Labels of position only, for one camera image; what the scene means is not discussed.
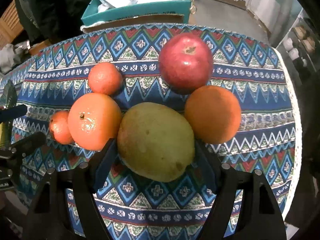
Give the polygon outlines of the green mango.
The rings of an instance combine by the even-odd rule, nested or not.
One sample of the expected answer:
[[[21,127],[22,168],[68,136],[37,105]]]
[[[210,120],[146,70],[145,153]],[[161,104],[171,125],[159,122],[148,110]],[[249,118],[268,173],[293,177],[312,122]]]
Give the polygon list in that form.
[[[139,103],[124,114],[117,146],[129,169],[165,183],[180,177],[195,157],[189,122],[177,111],[153,102]]]

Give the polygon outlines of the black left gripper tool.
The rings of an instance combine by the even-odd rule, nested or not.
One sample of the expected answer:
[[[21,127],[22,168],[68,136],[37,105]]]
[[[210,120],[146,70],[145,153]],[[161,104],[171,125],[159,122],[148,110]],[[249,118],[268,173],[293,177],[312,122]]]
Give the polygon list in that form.
[[[26,105],[1,109],[1,125],[8,125],[26,113]],[[14,144],[9,142],[1,146],[1,191],[13,189],[19,183],[22,160],[46,144],[46,141],[46,135],[39,131]]]

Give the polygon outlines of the small tangerine left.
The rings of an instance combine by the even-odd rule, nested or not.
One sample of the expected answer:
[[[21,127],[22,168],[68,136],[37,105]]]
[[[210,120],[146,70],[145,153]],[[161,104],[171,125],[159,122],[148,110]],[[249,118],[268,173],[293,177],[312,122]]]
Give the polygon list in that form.
[[[55,141],[62,145],[74,142],[68,127],[69,111],[58,111],[51,116],[49,131]]]

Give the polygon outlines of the small tangerine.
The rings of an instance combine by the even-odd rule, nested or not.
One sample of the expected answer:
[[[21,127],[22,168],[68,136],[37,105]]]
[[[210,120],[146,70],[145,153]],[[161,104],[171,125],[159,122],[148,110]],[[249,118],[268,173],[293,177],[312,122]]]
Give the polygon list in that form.
[[[91,68],[88,85],[93,93],[112,95],[123,84],[123,77],[114,64],[102,62]]]
[[[62,145],[74,142],[68,127],[69,111],[58,111],[51,116],[49,131],[55,141]]]

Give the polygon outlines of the glossy large orange left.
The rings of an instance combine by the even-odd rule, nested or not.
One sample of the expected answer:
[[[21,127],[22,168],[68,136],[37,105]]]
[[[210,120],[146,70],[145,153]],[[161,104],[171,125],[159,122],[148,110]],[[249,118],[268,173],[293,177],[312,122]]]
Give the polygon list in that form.
[[[118,134],[122,120],[118,104],[108,95],[88,93],[73,103],[68,128],[75,143],[90,151],[100,151]]]

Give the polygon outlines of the small tangerine upper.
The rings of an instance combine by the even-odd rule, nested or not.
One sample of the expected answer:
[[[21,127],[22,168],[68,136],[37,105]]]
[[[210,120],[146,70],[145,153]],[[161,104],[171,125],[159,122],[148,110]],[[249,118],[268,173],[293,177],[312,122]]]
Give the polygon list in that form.
[[[123,77],[114,64],[102,62],[91,68],[88,85],[93,93],[112,95],[123,84]]]

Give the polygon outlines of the red apple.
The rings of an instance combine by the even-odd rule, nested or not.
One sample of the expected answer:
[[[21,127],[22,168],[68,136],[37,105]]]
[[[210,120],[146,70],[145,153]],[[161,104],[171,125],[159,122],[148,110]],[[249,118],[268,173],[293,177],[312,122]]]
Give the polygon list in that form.
[[[158,57],[162,79],[178,94],[204,86],[213,72],[212,52],[192,33],[180,33],[163,46]]]

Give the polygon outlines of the white shoe rack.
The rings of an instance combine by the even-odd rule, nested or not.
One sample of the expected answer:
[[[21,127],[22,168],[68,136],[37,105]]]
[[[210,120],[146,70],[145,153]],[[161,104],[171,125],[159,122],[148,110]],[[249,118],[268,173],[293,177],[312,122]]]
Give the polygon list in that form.
[[[277,51],[296,88],[319,74],[319,34],[304,9],[278,44]]]

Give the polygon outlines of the teal cardboard box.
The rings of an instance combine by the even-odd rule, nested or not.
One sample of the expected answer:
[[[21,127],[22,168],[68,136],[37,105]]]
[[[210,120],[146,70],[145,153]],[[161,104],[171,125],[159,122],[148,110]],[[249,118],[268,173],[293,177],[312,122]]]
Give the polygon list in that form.
[[[179,14],[184,15],[183,22],[187,23],[190,13],[195,10],[193,0],[151,2],[113,9],[105,7],[99,0],[91,0],[81,20],[84,25],[92,25],[98,21],[109,22],[142,15]]]

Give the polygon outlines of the brown cardboard piece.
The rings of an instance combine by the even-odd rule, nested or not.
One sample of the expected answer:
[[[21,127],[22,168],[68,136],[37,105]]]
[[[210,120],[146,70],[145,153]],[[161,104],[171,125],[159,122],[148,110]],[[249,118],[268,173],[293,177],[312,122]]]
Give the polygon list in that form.
[[[82,25],[80,30],[87,34],[93,31],[99,31],[107,28],[117,28],[127,25],[149,24],[149,23],[183,23],[184,15],[179,14],[154,14],[135,16],[133,18],[124,18],[115,21],[98,21],[92,25]]]

